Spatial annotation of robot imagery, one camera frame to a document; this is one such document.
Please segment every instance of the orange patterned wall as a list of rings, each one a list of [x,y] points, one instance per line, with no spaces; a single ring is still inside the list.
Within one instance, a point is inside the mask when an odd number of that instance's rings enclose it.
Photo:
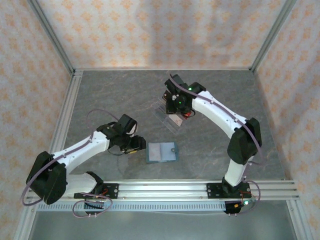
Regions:
[[[285,0],[39,0],[75,68],[252,65]]]
[[[298,0],[258,68],[264,106],[288,177],[320,236],[320,2]]]
[[[70,76],[27,0],[0,1],[0,239],[11,240],[35,156],[48,150]]]

